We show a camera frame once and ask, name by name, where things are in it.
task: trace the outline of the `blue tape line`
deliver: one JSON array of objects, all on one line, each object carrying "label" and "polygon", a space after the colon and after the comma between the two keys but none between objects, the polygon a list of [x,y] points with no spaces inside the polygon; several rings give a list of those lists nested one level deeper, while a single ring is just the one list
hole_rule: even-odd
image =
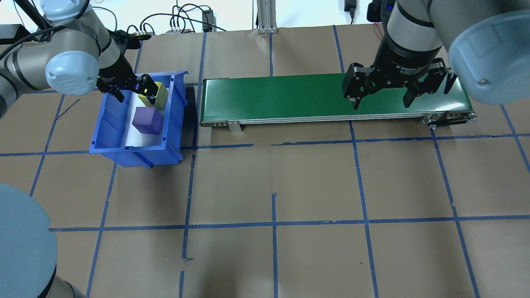
[{"label": "blue tape line", "polygon": [[74,103],[72,103],[68,108],[66,108],[66,110],[64,112],[62,112],[61,114],[59,114],[59,116],[55,117],[55,120],[54,121],[57,121],[57,119],[61,118],[62,115],[64,115],[71,107],[73,107],[76,103],[78,103],[79,101],[81,100],[81,98],[79,98],[78,100],[74,101]]},{"label": "blue tape line", "polygon": [[110,174],[109,190],[107,190],[107,200],[110,198],[110,194],[112,193],[112,186],[114,185],[114,177],[116,176],[117,166],[118,164],[114,163],[114,166],[112,167],[112,174]]},{"label": "blue tape line", "polygon": [[272,65],[272,33],[269,33],[269,76],[274,76],[274,68]]},{"label": "blue tape line", "polygon": [[144,47],[144,41],[140,41],[140,48],[138,49],[138,53],[136,54],[136,63],[134,64],[134,73],[138,71],[138,63],[140,62],[140,54],[142,53],[142,48]]},{"label": "blue tape line", "polygon": [[336,141],[302,141],[302,142],[285,142],[281,144],[272,144],[271,146],[293,146],[293,145],[322,145],[322,144],[349,144],[351,140],[341,139]]},{"label": "blue tape line", "polygon": [[103,215],[101,216],[98,240],[96,241],[94,257],[92,258],[92,266],[90,267],[89,284],[86,287],[86,297],[90,297],[90,291],[92,290],[92,281],[94,280],[94,272],[96,269],[96,263],[98,261],[99,247],[101,245],[101,237],[103,236],[103,227],[105,226],[105,218],[107,217],[108,207],[109,207],[109,201],[105,200],[105,207],[103,208]]},{"label": "blue tape line", "polygon": [[[485,216],[463,216],[457,218],[459,221],[497,221],[497,220],[530,220],[530,214],[520,215],[485,215]],[[450,222],[454,217],[422,217],[422,218],[383,218],[368,220],[370,224],[385,223],[423,223],[423,222]],[[257,227],[257,226],[292,226],[292,225],[341,225],[341,224],[364,224],[364,220],[339,220],[339,221],[288,221],[288,222],[254,222],[233,224],[192,224],[189,229],[229,229],[233,227]],[[143,226],[107,226],[104,231],[141,231],[141,230],[183,230],[186,226],[181,225],[143,225]],[[84,232],[99,231],[98,227],[51,227],[50,232]]]},{"label": "blue tape line", "polygon": [[41,155],[63,155],[63,154],[87,154],[88,150],[82,151],[54,151],[54,152],[22,152],[22,153],[0,153],[3,156],[41,156]]},{"label": "blue tape line", "polygon": [[176,225],[140,225],[140,226],[106,226],[104,231],[145,231],[145,230],[183,230],[183,224]]},{"label": "blue tape line", "polygon": [[498,221],[498,220],[530,220],[530,214],[521,215],[487,215],[487,216],[463,216],[459,221]]},{"label": "blue tape line", "polygon": [[95,232],[99,231],[99,227],[51,227],[48,229],[50,232]]},{"label": "blue tape line", "polygon": [[[61,101],[59,101],[59,106],[57,107],[57,112],[55,113],[54,119],[56,119],[59,113],[61,112],[61,107],[63,106],[64,99],[65,99],[65,95],[63,94],[61,96]],[[39,180],[40,171],[42,170],[42,165],[44,164],[44,158],[46,157],[46,152],[48,152],[48,147],[50,146],[50,142],[51,142],[51,136],[54,134],[56,123],[57,122],[54,120],[54,122],[51,124],[50,134],[48,135],[48,139],[46,140],[46,146],[44,147],[44,151],[42,152],[42,158],[40,159],[39,167],[37,168],[37,173],[35,174],[33,185],[31,186],[30,197],[33,196],[33,192],[35,191],[35,187],[37,186],[37,181]]]},{"label": "blue tape line", "polygon": [[446,136],[446,137],[436,137],[436,139],[475,139],[475,138],[510,138],[514,137],[513,135],[477,135],[477,136]]},{"label": "blue tape line", "polygon": [[45,155],[66,155],[66,154],[89,154],[88,150],[79,150],[79,151],[54,151],[46,152]]},{"label": "blue tape line", "polygon": [[521,152],[521,156],[523,157],[523,160],[526,165],[526,169],[528,170],[528,173],[530,173],[530,163],[528,162],[528,158],[526,157],[525,150],[523,149],[523,145],[521,144],[521,141],[519,140],[519,137],[517,136],[517,133],[515,132],[515,128],[513,124],[511,123],[510,116],[508,116],[508,112],[506,111],[506,108],[503,104],[500,105],[502,112],[504,113],[504,116],[506,117],[506,121],[508,122],[508,125],[510,126],[511,133],[515,137],[515,142],[517,143],[517,147],[519,147],[519,151]]},{"label": "blue tape line", "polygon": [[204,33],[202,37],[202,48],[201,48],[201,54],[200,54],[200,66],[199,66],[199,84],[197,87],[197,98],[195,99],[195,123],[193,124],[193,148],[195,149],[197,147],[197,137],[199,134],[199,117],[200,117],[200,111],[199,106],[202,101],[202,72],[204,71],[204,56],[206,53],[206,36],[207,32]]},{"label": "blue tape line", "polygon": [[354,146],[354,159],[355,159],[355,168],[357,170],[357,181],[359,183],[359,193],[361,196],[361,205],[363,208],[363,221],[365,225],[365,234],[366,234],[366,246],[368,248],[368,259],[370,261],[370,271],[372,273],[372,284],[374,287],[374,296],[376,298],[379,298],[379,290],[377,288],[377,278],[375,275],[375,264],[374,264],[374,254],[372,251],[372,239],[370,237],[370,221],[368,220],[368,211],[366,210],[366,201],[365,201],[365,195],[364,195],[364,187],[363,187],[363,178],[361,176],[361,168],[359,165],[359,155],[357,151],[357,141],[355,139],[355,132],[354,127],[351,124],[351,121],[349,121],[350,125],[350,134],[351,134],[351,140],[352,144]]},{"label": "blue tape line", "polygon": [[90,291],[92,289],[92,280],[94,278],[94,272],[96,269],[96,263],[98,261],[99,247],[101,244],[101,238],[103,236],[103,230],[105,228],[105,219],[107,218],[107,210],[109,209],[109,197],[112,193],[112,186],[114,185],[114,177],[116,175],[117,163],[114,163],[112,167],[112,173],[110,174],[109,187],[107,189],[107,197],[105,198],[105,206],[103,207],[103,214],[101,215],[101,222],[98,232],[98,240],[96,241],[96,248],[94,250],[94,257],[92,258],[92,266],[90,267],[89,284],[86,288],[86,296],[90,297]]},{"label": "blue tape line", "polygon": [[273,226],[271,222],[256,223],[233,223],[233,224],[195,224],[189,225],[190,229],[227,229],[231,227],[256,227],[256,226]]},{"label": "blue tape line", "polygon": [[405,142],[405,141],[430,141],[431,137],[409,137],[409,138],[367,138],[358,139],[356,143],[373,143],[373,142]]},{"label": "blue tape line", "polygon": [[342,220],[342,221],[293,221],[293,222],[276,222],[276,225],[332,225],[332,224],[364,224],[364,220]]},{"label": "blue tape line", "polygon": [[191,212],[191,197],[193,194],[193,175],[195,170],[195,154],[191,156],[191,169],[190,169],[190,182],[188,184],[188,203],[186,204],[186,219],[184,222],[184,240],[182,241],[182,257],[186,257],[188,251],[188,232],[190,225],[190,212]]},{"label": "blue tape line", "polygon": [[220,148],[243,148],[252,147],[254,144],[233,144],[233,145],[211,145],[211,146],[196,146],[196,147],[182,147],[183,150],[194,150],[194,149],[220,149]]},{"label": "blue tape line", "polygon": [[276,236],[276,198],[277,193],[272,194],[272,265],[274,274],[274,298],[278,298],[278,239]]},{"label": "blue tape line", "polygon": [[382,220],[369,220],[370,224],[380,223],[429,223],[429,222],[451,222],[454,217],[427,217],[427,218],[394,218]]},{"label": "blue tape line", "polygon": [[333,25],[333,33],[335,34],[335,43],[337,44],[337,52],[339,52],[340,72],[344,73],[344,62],[342,61],[342,51],[340,50],[339,35],[337,34],[337,26]]},{"label": "blue tape line", "polygon": [[0,153],[0,157],[3,156],[35,156],[43,155],[42,152],[25,152],[25,153]]},{"label": "blue tape line", "polygon": [[179,298],[182,298],[182,292],[184,292],[184,270],[180,271],[180,280],[179,280]]},{"label": "blue tape line", "polygon": [[441,158],[440,147],[438,146],[438,140],[436,139],[434,130],[431,130],[431,136],[432,136],[432,141],[434,143],[434,147],[436,150],[436,155],[438,156],[438,163],[440,164],[441,173],[442,173],[442,176],[444,177],[444,183],[445,183],[445,188],[447,190],[447,196],[449,197],[449,203],[451,205],[451,209],[453,210],[453,217],[454,217],[455,224],[456,224],[456,230],[458,232],[460,244],[462,245],[462,251],[464,252],[464,259],[467,265],[467,271],[469,272],[469,277],[471,279],[471,285],[473,286],[473,292],[475,293],[475,297],[479,298],[480,297],[479,288],[476,285],[475,274],[473,273],[473,268],[471,267],[471,261],[469,259],[469,254],[467,253],[467,246],[465,244],[464,234],[462,233],[462,227],[460,226],[460,221],[458,219],[458,212],[456,211],[456,207],[454,205],[453,193],[451,192],[451,187],[449,186],[449,179],[447,178],[447,172],[445,171],[444,161]]}]

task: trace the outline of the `conveyor belt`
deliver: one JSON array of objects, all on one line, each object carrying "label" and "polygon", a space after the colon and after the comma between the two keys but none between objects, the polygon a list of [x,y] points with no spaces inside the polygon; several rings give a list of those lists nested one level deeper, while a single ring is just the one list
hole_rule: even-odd
[{"label": "conveyor belt", "polygon": [[442,126],[475,118],[458,81],[449,94],[443,94],[442,84],[437,93],[416,98],[409,108],[402,102],[405,88],[381,90],[365,97],[354,111],[342,97],[343,78],[344,74],[321,74],[205,80],[200,125],[230,126],[237,131],[240,124],[412,117],[425,117],[427,124],[445,117],[454,120],[433,123]]}]

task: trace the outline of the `metal bracket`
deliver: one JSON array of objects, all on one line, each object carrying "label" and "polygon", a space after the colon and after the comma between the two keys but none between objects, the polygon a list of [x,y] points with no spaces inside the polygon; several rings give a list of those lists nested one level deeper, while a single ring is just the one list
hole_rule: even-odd
[{"label": "metal bracket", "polygon": [[228,126],[228,123],[226,121],[219,121],[219,122],[201,122],[201,127],[226,127]]},{"label": "metal bracket", "polygon": [[431,128],[430,124],[440,119],[445,113],[429,113],[420,121],[420,124],[427,124]]},{"label": "metal bracket", "polygon": [[276,0],[257,0],[258,32],[263,34],[276,33]]},{"label": "metal bracket", "polygon": [[243,131],[241,124],[237,120],[229,121],[219,121],[219,122],[201,122],[199,123],[201,127],[227,127],[230,128],[230,131],[233,133],[240,133]]},{"label": "metal bracket", "polygon": [[228,128],[230,128],[230,131],[233,132],[233,133],[240,133],[242,132],[243,130],[241,129],[241,125],[239,124],[239,121],[237,120],[234,120],[234,121],[227,121],[228,123]]},{"label": "metal bracket", "polygon": [[421,124],[426,124],[430,129],[437,127],[472,123],[476,121],[476,114],[471,112],[447,112],[429,113],[421,120]]}]

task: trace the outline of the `black cable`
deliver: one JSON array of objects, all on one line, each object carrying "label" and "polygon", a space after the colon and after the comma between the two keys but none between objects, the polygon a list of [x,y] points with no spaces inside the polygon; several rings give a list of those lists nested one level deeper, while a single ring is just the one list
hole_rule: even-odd
[{"label": "black cable", "polygon": [[48,28],[48,29],[44,29],[44,30],[41,30],[41,31],[37,31],[35,33],[32,33],[28,36],[25,36],[19,40],[17,40],[14,44],[10,45],[7,49],[5,49],[1,54],[0,54],[0,60],[4,59],[5,56],[7,56],[7,54],[9,54],[10,51],[12,51],[14,48],[16,48],[18,45],[20,45],[21,43],[27,41],[27,40],[30,40],[32,38],[34,38],[35,36],[38,36],[38,35],[41,35],[41,34],[45,34],[45,33],[48,33],[48,32],[54,32],[54,31],[59,31],[59,30],[62,30],[66,28],[65,26],[56,26],[56,27],[52,27],[52,28]]},{"label": "black cable", "polygon": [[129,25],[129,27],[127,27],[127,33],[129,33],[129,29],[134,28],[134,30],[136,30],[136,32],[140,32],[140,30],[138,30],[138,27],[134,26],[134,25]]},{"label": "black cable", "polygon": [[118,18],[116,17],[116,14],[112,10],[110,10],[108,8],[105,8],[105,7],[101,7],[101,6],[93,6],[92,8],[99,8],[99,9],[106,10],[106,11],[110,12],[114,16],[114,23],[115,23],[114,31],[116,31],[118,29]]},{"label": "black cable", "polygon": [[149,25],[149,27],[151,27],[151,30],[153,31],[153,35],[156,35],[156,34],[155,34],[155,29],[154,29],[153,26],[151,26],[151,24],[149,24],[149,23],[144,23],[144,31],[145,31],[145,33],[147,33],[147,29],[145,29],[145,25]]},{"label": "black cable", "polygon": [[16,3],[15,3],[15,0],[13,0],[13,6],[15,6],[15,11],[16,11],[16,14],[19,15],[19,18],[20,18],[20,21],[22,22],[22,25],[24,26],[24,28],[26,28],[26,25],[24,24],[24,21],[22,20],[22,17],[20,16],[20,13],[19,13],[19,9],[16,8]]},{"label": "black cable", "polygon": [[[169,20],[169,26],[170,26],[170,27],[173,26],[173,27],[175,27],[175,29],[177,28],[177,26],[180,27],[180,25],[176,25],[176,24],[175,24],[175,17],[176,17],[176,16],[178,16],[178,15],[174,15],[174,16],[172,16],[171,19]],[[184,26],[182,27],[182,30],[180,31],[181,33],[184,32],[184,30],[186,30],[186,20],[183,19],[183,21],[184,21]]]},{"label": "black cable", "polygon": [[[193,8],[190,9],[190,10],[185,11],[185,10],[184,10],[184,7],[186,7],[186,6],[188,6],[188,5],[193,6]],[[196,9],[196,8],[198,8],[198,9],[202,12],[202,15],[206,18],[206,22],[209,23],[208,16],[207,16],[206,13],[204,12],[204,10],[203,10],[200,6],[198,6],[198,5],[191,4],[191,3],[184,4],[184,5],[181,7],[181,10],[184,11],[184,13],[186,14],[187,17],[190,17],[190,16],[188,15],[188,11],[192,11],[192,10],[194,10],[194,9]]]},{"label": "black cable", "polygon": [[[152,14],[152,15],[149,15],[147,17],[145,17],[145,19],[143,19],[140,23],[140,26],[142,26],[144,24],[144,22],[149,19],[150,17],[154,17],[154,16],[157,16],[157,15],[170,15],[170,16],[174,16],[173,14],[171,13],[155,13],[155,14]],[[197,23],[201,23],[201,24],[205,24],[205,25],[209,25],[211,27],[214,27],[214,28],[217,28],[219,30],[222,30],[222,31],[226,31],[225,29],[221,28],[221,27],[218,27],[218,26],[215,26],[215,25],[212,25],[212,24],[209,24],[209,23],[205,23],[205,22],[201,22],[201,21],[198,21],[198,20],[194,20],[194,19],[190,19],[189,17],[185,17],[185,16],[180,16],[181,18],[183,19],[186,19],[186,20],[190,20],[190,21],[193,21],[193,22],[197,22]]]},{"label": "black cable", "polygon": [[86,9],[89,7],[90,0],[86,0],[85,4],[83,4],[83,7],[81,7],[81,10],[79,13],[75,16],[76,19],[79,19],[86,11]]},{"label": "black cable", "polygon": [[[175,14],[175,7],[179,9],[179,12],[176,14],[176,24],[177,26],[180,27],[180,24],[179,24],[179,17],[180,17],[180,12],[182,10],[182,7],[179,7],[177,5],[173,6],[173,9],[171,9],[171,13],[172,14]],[[186,16],[189,18],[190,15],[188,14],[188,12],[184,11],[184,13],[186,14]],[[173,25],[175,25],[175,17],[171,17],[171,20],[173,20]],[[193,26],[193,23],[190,21],[190,24],[191,24],[191,31],[195,32],[195,27]],[[184,29],[186,28],[186,20],[184,20]]]}]

